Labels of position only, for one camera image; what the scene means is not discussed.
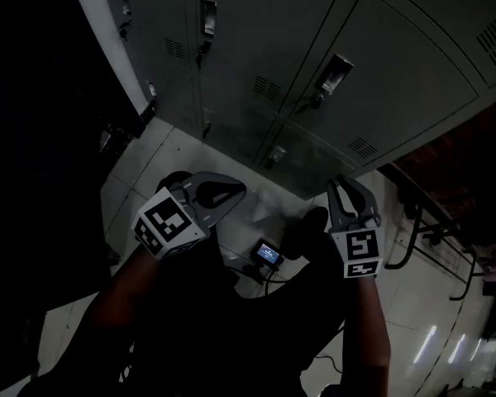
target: tiled floor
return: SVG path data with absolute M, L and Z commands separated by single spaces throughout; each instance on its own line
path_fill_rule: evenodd
M 137 246 L 129 229 L 136 210 L 154 194 L 159 181 L 175 170 L 214 171 L 246 184 L 246 198 L 217 225 L 224 261 L 237 268 L 250 263 L 249 252 L 261 237 L 278 245 L 287 219 L 301 217 L 312 206 L 328 205 L 326 194 L 303 201 L 155 118 L 143 137 L 127 148 L 101 192 L 106 240 L 122 261 Z M 376 171 L 359 181 L 377 198 L 385 230 L 386 259 L 399 261 L 406 252 L 412 224 L 403 218 L 397 190 Z M 448 247 L 438 246 L 433 251 L 448 262 L 453 271 L 464 277 L 468 275 L 468 264 L 460 261 Z M 285 261 L 279 277 L 291 278 L 306 264 L 303 258 Z M 419 397 L 432 397 L 445 384 L 453 386 L 461 378 L 465 378 L 467 385 L 482 384 L 494 368 L 496 342 L 482 341 L 474 354 L 492 304 L 491 298 L 481 295 L 480 277 L 474 278 L 463 302 L 451 302 L 449 296 L 460 294 L 462 284 L 414 254 L 401 270 L 382 269 L 376 281 L 392 347 L 390 396 L 413 396 L 418 391 Z M 263 294 L 262 287 L 246 277 L 240 279 L 236 288 L 247 298 Z M 92 298 L 48 313 L 39 355 L 41 373 L 49 371 L 63 354 Z M 343 333 L 322 352 L 333 356 L 340 369 L 342 340 Z M 457 353 L 451 357 L 456 347 Z M 330 360 L 315 359 L 302 374 L 301 381 L 308 396 L 315 397 L 325 385 L 337 383 L 340 378 Z

